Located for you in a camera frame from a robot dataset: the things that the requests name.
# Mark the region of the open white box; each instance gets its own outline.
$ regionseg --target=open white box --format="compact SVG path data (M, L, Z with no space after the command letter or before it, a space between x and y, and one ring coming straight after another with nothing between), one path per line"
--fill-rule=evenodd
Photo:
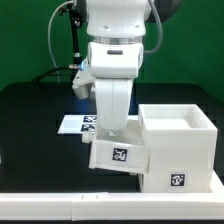
M150 150L142 192L209 192L217 129L197 105L140 105L139 124Z

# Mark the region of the green backdrop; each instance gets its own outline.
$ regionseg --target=green backdrop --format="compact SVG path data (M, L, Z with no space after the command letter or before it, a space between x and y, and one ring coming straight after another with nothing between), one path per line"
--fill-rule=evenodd
M30 81L53 67L47 47L47 26L63 0L0 0L0 89ZM161 50L145 59L137 82L195 83L224 103L224 0L183 0L166 23ZM79 31L86 54L86 27ZM145 47L157 40L147 24ZM52 48L58 65L72 63L68 15L57 16Z

